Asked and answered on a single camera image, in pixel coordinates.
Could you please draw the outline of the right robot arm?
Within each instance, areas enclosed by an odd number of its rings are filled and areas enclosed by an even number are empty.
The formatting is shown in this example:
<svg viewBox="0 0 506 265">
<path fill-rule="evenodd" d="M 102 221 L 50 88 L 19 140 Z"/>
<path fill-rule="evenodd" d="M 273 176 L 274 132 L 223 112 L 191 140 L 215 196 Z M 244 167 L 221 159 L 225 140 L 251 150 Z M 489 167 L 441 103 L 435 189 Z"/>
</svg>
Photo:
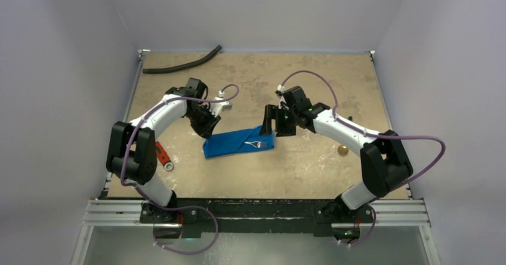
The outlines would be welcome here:
<svg viewBox="0 0 506 265">
<path fill-rule="evenodd" d="M 312 104 L 299 86 L 276 90 L 279 104 L 268 104 L 260 135 L 272 132 L 278 137 L 292 136 L 300 127 L 330 138 L 360 158 L 361 181 L 335 199 L 335 213 L 342 221 L 357 216 L 359 208 L 398 188 L 413 168 L 396 132 L 378 132 L 361 127 L 336 114 L 323 103 Z"/>
</svg>

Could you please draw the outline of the silver fork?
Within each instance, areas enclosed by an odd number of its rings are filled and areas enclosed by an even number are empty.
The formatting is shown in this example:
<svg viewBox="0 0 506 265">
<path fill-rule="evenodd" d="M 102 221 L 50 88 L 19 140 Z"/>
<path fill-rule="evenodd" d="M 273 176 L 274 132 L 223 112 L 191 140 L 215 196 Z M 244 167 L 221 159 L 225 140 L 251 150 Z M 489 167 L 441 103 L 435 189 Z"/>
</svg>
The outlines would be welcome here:
<svg viewBox="0 0 506 265">
<path fill-rule="evenodd" d="M 265 141 L 245 141 L 244 144 L 253 146 L 257 149 L 268 147 L 269 144 Z"/>
</svg>

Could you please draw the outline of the blue cloth napkin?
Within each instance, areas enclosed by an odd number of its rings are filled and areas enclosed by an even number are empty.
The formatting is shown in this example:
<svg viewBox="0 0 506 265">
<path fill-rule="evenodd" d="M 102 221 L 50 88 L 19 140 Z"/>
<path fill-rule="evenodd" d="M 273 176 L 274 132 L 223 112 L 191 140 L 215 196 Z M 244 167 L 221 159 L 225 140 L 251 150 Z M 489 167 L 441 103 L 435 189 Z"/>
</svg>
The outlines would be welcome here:
<svg viewBox="0 0 506 265">
<path fill-rule="evenodd" d="M 209 140 L 203 143 L 202 149 L 206 159 L 217 158 L 220 156 L 262 152 L 274 148 L 274 132 L 270 135 L 260 136 L 261 126 L 243 130 L 213 134 Z M 245 141 L 265 141 L 268 147 L 257 149 L 253 146 L 244 144 Z"/>
</svg>

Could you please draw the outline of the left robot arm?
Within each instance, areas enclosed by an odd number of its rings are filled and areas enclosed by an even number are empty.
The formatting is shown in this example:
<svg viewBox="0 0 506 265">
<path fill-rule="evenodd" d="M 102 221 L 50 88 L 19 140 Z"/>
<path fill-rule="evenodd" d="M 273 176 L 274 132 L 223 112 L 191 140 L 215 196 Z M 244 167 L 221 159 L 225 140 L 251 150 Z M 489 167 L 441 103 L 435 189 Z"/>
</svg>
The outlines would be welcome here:
<svg viewBox="0 0 506 265">
<path fill-rule="evenodd" d="M 122 185 L 132 186 L 155 206 L 155 216 L 164 223 L 178 214 L 177 196 L 157 174 L 158 137 L 176 120 L 187 118 L 194 132 L 210 139 L 220 121 L 220 113 L 230 102 L 221 90 L 212 100 L 206 99 L 208 87 L 190 78 L 183 87 L 172 87 L 162 99 L 140 117 L 112 126 L 106 169 Z"/>
</svg>

